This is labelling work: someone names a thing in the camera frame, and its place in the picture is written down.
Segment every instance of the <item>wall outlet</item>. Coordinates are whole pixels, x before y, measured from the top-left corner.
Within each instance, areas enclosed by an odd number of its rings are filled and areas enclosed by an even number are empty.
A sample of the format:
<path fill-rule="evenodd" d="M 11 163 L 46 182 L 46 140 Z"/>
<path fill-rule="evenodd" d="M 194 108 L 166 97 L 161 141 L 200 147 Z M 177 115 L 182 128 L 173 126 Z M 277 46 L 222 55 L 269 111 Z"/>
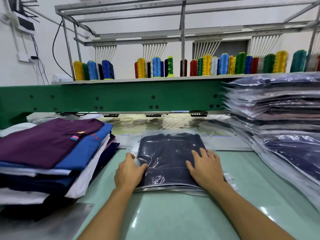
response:
<path fill-rule="evenodd" d="M 18 61 L 31 62 L 31 56 L 27 53 L 17 53 Z"/>

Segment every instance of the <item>metal pole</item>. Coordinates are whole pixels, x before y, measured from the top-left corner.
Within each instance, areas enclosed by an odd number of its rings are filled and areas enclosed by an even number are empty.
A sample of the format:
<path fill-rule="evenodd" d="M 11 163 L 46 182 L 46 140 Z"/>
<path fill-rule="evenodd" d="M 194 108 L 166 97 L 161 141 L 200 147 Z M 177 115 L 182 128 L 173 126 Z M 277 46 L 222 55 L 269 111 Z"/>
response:
<path fill-rule="evenodd" d="M 306 56 L 306 64 L 304 66 L 304 71 L 307 71 L 307 69 L 308 69 L 308 65 L 309 65 L 309 61 L 310 61 L 310 57 L 311 57 L 311 52 L 312 52 L 312 47 L 313 47 L 313 43 L 315 41 L 315 36 L 316 36 L 317 29 L 318 29 L 318 20 L 319 20 L 319 18 L 320 18 L 320 6 L 319 6 L 319 9 L 318 9 L 317 17 L 315 18 L 316 25 L 313 28 L 308 54 Z"/>
<path fill-rule="evenodd" d="M 80 46 L 79 46 L 79 41 L 78 41 L 78 33 L 77 33 L 77 26 L 76 24 L 73 24 L 74 28 L 74 34 L 75 34 L 75 42 L 77 43 L 77 49 L 78 49 L 78 55 L 79 55 L 79 61 L 82 62 L 81 60 L 81 53 L 80 53 Z"/>
<path fill-rule="evenodd" d="M 187 0 L 182 0 L 181 21 L 180 21 L 180 26 L 181 26 L 182 76 L 187 76 L 187 75 L 184 73 L 186 2 L 187 2 Z"/>
<path fill-rule="evenodd" d="M 75 81 L 76 77 L 75 77 L 75 72 L 73 70 L 72 57 L 71 57 L 71 51 L 70 51 L 67 28 L 66 28 L 66 21 L 65 21 L 64 17 L 62 17 L 62 24 L 63 24 L 64 37 L 66 38 L 66 49 L 68 51 L 70 68 L 71 68 L 71 72 L 72 72 L 72 78 Z"/>

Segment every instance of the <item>metal plate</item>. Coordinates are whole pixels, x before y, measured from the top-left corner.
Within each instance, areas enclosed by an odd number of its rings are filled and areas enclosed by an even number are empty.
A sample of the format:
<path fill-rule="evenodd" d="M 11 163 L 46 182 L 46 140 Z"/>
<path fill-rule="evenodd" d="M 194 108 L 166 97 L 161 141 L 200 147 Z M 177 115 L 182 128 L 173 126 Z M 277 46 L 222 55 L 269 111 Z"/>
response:
<path fill-rule="evenodd" d="M 72 240 L 94 204 L 75 203 L 38 222 L 0 217 L 1 240 Z"/>

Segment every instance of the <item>forearm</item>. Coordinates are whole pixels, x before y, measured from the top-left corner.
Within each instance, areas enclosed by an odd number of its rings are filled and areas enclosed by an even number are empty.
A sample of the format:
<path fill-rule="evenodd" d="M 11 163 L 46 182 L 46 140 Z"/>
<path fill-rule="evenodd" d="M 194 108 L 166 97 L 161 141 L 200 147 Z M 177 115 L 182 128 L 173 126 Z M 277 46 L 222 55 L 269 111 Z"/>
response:
<path fill-rule="evenodd" d="M 104 206 L 99 210 L 78 240 L 118 240 L 130 190 L 114 189 Z"/>
<path fill-rule="evenodd" d="M 229 184 L 209 190 L 209 193 L 223 208 L 242 240 L 294 240 L 285 230 L 242 198 Z"/>

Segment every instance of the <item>green thread spool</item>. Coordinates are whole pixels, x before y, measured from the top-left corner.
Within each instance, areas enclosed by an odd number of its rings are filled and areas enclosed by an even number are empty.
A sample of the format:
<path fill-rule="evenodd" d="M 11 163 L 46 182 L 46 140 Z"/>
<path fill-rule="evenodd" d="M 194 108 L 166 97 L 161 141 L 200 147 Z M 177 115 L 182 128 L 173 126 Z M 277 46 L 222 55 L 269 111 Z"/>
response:
<path fill-rule="evenodd" d="M 88 65 L 86 63 L 82 62 L 82 67 L 83 67 L 83 72 L 84 72 L 84 79 L 86 81 L 90 80 Z"/>
<path fill-rule="evenodd" d="M 273 67 L 275 65 L 276 55 L 268 54 L 264 58 L 262 73 L 273 73 Z"/>
<path fill-rule="evenodd" d="M 202 76 L 203 57 L 198 59 L 198 76 Z"/>
<path fill-rule="evenodd" d="M 290 72 L 303 72 L 306 58 L 307 52 L 304 49 L 300 49 L 294 52 Z"/>
<path fill-rule="evenodd" d="M 237 55 L 237 59 L 235 60 L 235 74 L 244 74 L 246 67 L 246 58 L 247 54 L 245 52 L 241 52 Z"/>
<path fill-rule="evenodd" d="M 168 77 L 174 77 L 174 59 L 168 56 Z"/>

